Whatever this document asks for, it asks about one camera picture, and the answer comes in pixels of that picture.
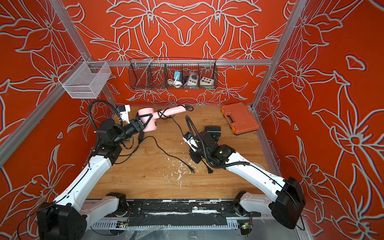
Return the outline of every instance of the white cable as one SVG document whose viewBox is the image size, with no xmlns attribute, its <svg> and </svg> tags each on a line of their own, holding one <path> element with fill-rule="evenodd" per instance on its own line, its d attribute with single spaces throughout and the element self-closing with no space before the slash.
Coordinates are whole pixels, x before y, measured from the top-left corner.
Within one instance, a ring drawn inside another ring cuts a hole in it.
<svg viewBox="0 0 384 240">
<path fill-rule="evenodd" d="M 167 83 L 168 83 L 169 85 L 174 85 L 175 88 L 179 88 L 179 87 L 181 87 L 181 86 L 183 85 L 182 82 L 180 82 L 180 81 L 176 81 L 176 80 L 173 80 L 173 79 L 168 79 L 168 80 L 167 80 Z"/>
</svg>

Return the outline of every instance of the red floral wallpaper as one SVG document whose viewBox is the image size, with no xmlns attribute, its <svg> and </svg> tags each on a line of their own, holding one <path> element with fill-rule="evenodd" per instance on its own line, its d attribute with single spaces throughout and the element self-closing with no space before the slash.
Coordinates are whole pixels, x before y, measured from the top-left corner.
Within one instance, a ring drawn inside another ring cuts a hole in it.
<svg viewBox="0 0 384 240">
<path fill-rule="evenodd" d="M 381 1 L 308 1 L 258 116 L 315 239 L 384 236 Z"/>
<path fill-rule="evenodd" d="M 0 45 L 1 144 L 80 54 L 46 0 L 0 1 Z M 90 101 L 65 93 L 0 168 L 0 239 L 16 239 L 20 221 L 80 173 L 96 140 L 86 116 Z M 100 122 L 110 110 L 99 103 L 93 113 Z M 23 222 L 20 234 L 38 239 L 36 215 Z"/>
<path fill-rule="evenodd" d="M 17 239 L 20 221 L 81 172 L 96 141 L 87 117 L 91 101 L 65 93 L 0 168 L 0 239 Z M 97 125 L 109 115 L 104 103 L 94 105 Z M 36 215 L 21 224 L 19 233 L 22 239 L 38 239 Z"/>
<path fill-rule="evenodd" d="M 80 57 L 48 0 L 0 1 L 0 145 Z"/>
<path fill-rule="evenodd" d="M 294 1 L 63 0 L 95 60 L 139 57 L 271 58 Z M 215 90 L 133 90 L 128 71 L 109 81 L 117 102 L 128 104 L 251 103 L 265 66 L 221 68 Z"/>
</svg>

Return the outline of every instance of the pink hair dryer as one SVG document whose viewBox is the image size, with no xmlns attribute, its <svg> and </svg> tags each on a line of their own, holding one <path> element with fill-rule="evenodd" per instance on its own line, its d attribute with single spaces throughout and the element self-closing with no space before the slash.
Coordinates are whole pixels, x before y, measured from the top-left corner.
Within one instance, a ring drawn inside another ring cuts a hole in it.
<svg viewBox="0 0 384 240">
<path fill-rule="evenodd" d="M 186 109 L 184 106 L 177 106 L 174 108 L 169 108 L 167 110 L 160 110 L 160 111 L 163 113 L 162 116 L 168 117 L 168 116 L 176 114 L 176 113 L 185 112 Z M 156 119 L 160 118 L 160 116 L 157 112 L 153 111 L 153 108 L 142 108 L 137 112 L 139 113 L 139 115 L 145 115 L 145 114 L 149 114 L 149 113 L 151 113 L 153 115 L 151 120 L 147 123 L 147 126 L 144 128 L 143 132 L 150 132 L 150 131 L 156 130 L 156 128 L 157 128 Z M 146 123 L 148 118 L 149 117 L 142 117 L 140 120 L 142 121 L 142 123 Z"/>
</svg>

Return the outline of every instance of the wire mesh basket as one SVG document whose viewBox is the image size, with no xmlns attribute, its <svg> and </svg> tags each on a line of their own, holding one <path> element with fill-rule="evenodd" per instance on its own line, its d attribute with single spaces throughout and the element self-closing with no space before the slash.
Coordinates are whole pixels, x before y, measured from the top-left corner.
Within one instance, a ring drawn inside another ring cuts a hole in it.
<svg viewBox="0 0 384 240">
<path fill-rule="evenodd" d="M 218 85 L 213 59 L 135 58 L 129 61 L 129 85 L 133 89 L 215 89 Z"/>
<path fill-rule="evenodd" d="M 85 62 L 70 78 L 63 83 L 63 88 L 71 98 L 97 98 L 111 75 L 111 69 L 105 62 L 101 68 L 89 68 Z"/>
</svg>

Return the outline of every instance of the black power cord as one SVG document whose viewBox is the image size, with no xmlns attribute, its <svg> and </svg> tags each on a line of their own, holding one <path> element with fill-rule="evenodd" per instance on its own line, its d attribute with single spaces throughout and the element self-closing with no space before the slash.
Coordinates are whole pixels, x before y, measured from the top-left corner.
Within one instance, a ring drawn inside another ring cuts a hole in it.
<svg viewBox="0 0 384 240">
<path fill-rule="evenodd" d="M 97 126 L 96 126 L 96 123 L 95 121 L 93 120 L 93 116 L 92 116 L 92 106 L 95 104 L 95 103 L 104 103 L 106 105 L 108 105 L 109 107 L 111 107 L 111 109 L 113 110 L 114 113 L 116 113 L 116 115 L 118 116 L 119 120 L 120 120 L 120 125 L 122 126 L 122 118 L 118 112 L 118 110 L 116 109 L 116 107 L 114 107 L 112 104 L 110 104 L 109 102 L 105 101 L 105 100 L 102 100 L 102 99 L 96 99 L 96 100 L 93 100 L 92 102 L 89 103 L 88 105 L 88 117 L 89 117 L 89 120 L 93 126 L 93 128 L 95 129 L 95 131 L 97 131 Z M 99 145 L 99 141 L 100 141 L 100 136 L 99 134 L 97 134 L 96 132 L 96 143 L 95 143 L 95 147 L 93 148 L 93 151 L 96 150 L 97 146 Z"/>
<path fill-rule="evenodd" d="M 128 156 L 127 159 L 125 159 L 125 160 L 122 161 L 122 162 L 116 162 L 115 164 L 122 164 L 122 163 L 124 163 L 125 161 L 127 161 L 127 160 L 132 156 L 132 154 L 134 154 L 134 153 L 137 151 L 137 149 L 139 148 L 140 144 L 141 144 L 142 142 L 144 142 L 144 140 L 147 139 L 147 138 L 149 138 L 149 137 L 151 137 L 151 138 L 153 138 L 153 139 L 155 140 L 155 143 L 156 143 L 157 147 L 158 147 L 161 151 L 163 151 L 166 155 L 168 155 L 168 156 L 170 156 L 170 157 L 173 157 L 173 158 L 176 158 L 177 160 L 181 161 L 183 164 L 185 164 L 185 165 L 189 168 L 189 170 L 190 170 L 192 173 L 195 173 L 195 170 L 194 170 L 191 166 L 189 166 L 187 163 L 185 163 L 183 160 L 181 160 L 181 159 L 178 158 L 178 157 L 172 156 L 172 155 L 168 154 L 166 151 L 164 151 L 164 149 L 162 149 L 162 148 L 157 144 L 157 140 L 156 140 L 156 138 L 155 138 L 154 136 L 147 136 L 147 137 L 145 137 L 141 142 L 138 143 L 138 145 L 136 146 L 136 148 L 135 148 L 130 154 L 127 154 L 127 155 L 120 155 L 120 156 Z"/>
<path fill-rule="evenodd" d="M 22 240 L 22 239 L 20 238 L 19 228 L 20 228 L 20 225 L 21 225 L 25 220 L 27 220 L 29 217 L 31 217 L 31 216 L 37 214 L 38 212 L 40 212 L 40 211 L 42 211 L 42 210 L 44 210 L 44 209 L 47 209 L 47 208 L 49 208 L 49 207 L 51 207 L 51 206 L 57 204 L 58 202 L 60 202 L 61 200 L 63 200 L 63 199 L 66 198 L 66 197 L 67 197 L 67 195 L 65 195 L 62 199 L 58 200 L 57 202 L 54 202 L 54 203 L 52 203 L 51 205 L 49 205 L 49 206 L 47 206 L 47 207 L 45 207 L 45 208 L 43 208 L 43 209 L 40 209 L 40 210 L 38 210 L 38 211 L 36 211 L 36 212 L 34 212 L 34 213 L 32 213 L 32 214 L 26 216 L 26 217 L 19 223 L 19 225 L 17 225 L 17 229 L 16 229 L 17 238 L 18 238 L 19 240 Z"/>
<path fill-rule="evenodd" d="M 220 165 L 220 166 L 215 166 L 215 165 L 213 165 L 213 164 L 211 163 L 210 159 L 207 157 L 207 153 L 206 153 L 206 151 L 205 151 L 205 146 L 204 146 L 204 141 L 203 141 L 203 139 L 200 137 L 199 132 L 197 131 L 197 129 L 196 129 L 195 125 L 193 124 L 191 118 L 190 118 L 188 115 L 186 115 L 186 116 L 185 116 L 185 120 L 186 120 L 186 122 L 187 122 L 189 131 L 192 133 L 192 129 L 191 129 L 191 127 L 192 127 L 193 130 L 195 131 L 196 136 L 198 137 L 198 140 L 199 140 L 199 142 L 200 142 L 201 145 L 202 145 L 204 158 L 207 160 L 207 163 L 208 163 L 208 165 L 209 165 L 210 167 L 215 168 L 215 169 L 219 169 L 219 168 L 231 167 L 231 166 L 236 166 L 236 165 L 247 165 L 247 166 L 251 166 L 251 167 L 257 169 L 258 171 L 260 171 L 262 174 L 266 175 L 270 180 L 272 180 L 272 181 L 273 181 L 274 183 L 276 183 L 279 187 L 281 187 L 281 189 L 282 189 L 283 191 L 285 191 L 285 192 L 288 194 L 288 196 L 293 200 L 293 203 L 295 204 L 297 211 L 299 211 L 299 207 L 297 206 L 295 200 L 294 200 L 293 197 L 289 194 L 289 192 L 287 192 L 287 191 L 283 188 L 283 186 L 281 186 L 281 185 L 280 185 L 278 182 L 276 182 L 273 178 L 271 178 L 270 176 L 268 176 L 268 174 L 264 173 L 264 172 L 261 171 L 259 168 L 253 166 L 250 162 L 239 161 L 239 162 L 233 162 L 233 163 L 229 163 L 229 164 L 223 164 L 223 165 Z M 303 218 L 302 218 L 301 214 L 300 214 L 300 219 L 301 219 L 301 223 L 303 224 L 303 228 L 299 227 L 297 224 L 296 224 L 296 226 L 297 226 L 300 230 L 305 231 L 304 221 L 303 221 Z"/>
<path fill-rule="evenodd" d="M 135 139 L 132 138 L 132 145 L 130 147 L 125 146 L 123 142 L 121 144 L 124 146 L 125 149 L 131 149 L 133 147 L 134 142 L 135 142 Z"/>
<path fill-rule="evenodd" d="M 189 112 L 192 112 L 193 110 L 194 110 L 194 108 L 191 106 L 191 105 L 189 105 L 189 104 L 186 104 L 186 105 L 177 105 L 177 106 L 183 106 L 187 111 L 189 111 Z M 175 114 L 173 114 L 173 115 L 170 115 L 170 116 L 165 116 L 164 115 L 164 112 L 167 110 L 167 109 L 169 109 L 169 108 L 166 108 L 165 110 L 158 110 L 157 111 L 157 113 L 158 113 L 158 115 L 159 115 L 159 118 L 160 119 L 172 119 L 174 122 L 175 122 L 175 124 L 179 127 L 179 129 L 180 129 L 180 132 L 181 132 L 181 135 L 184 137 L 184 133 L 183 133 L 183 130 L 181 129 L 181 127 L 180 127 L 180 125 L 176 122 L 176 120 L 173 118 L 174 116 L 175 116 Z M 211 169 L 211 168 L 209 168 L 208 167 L 208 165 L 203 161 L 203 163 L 205 164 L 205 166 L 207 167 L 207 170 L 208 170 L 208 174 L 211 174 L 211 173 L 213 173 L 214 171 Z"/>
</svg>

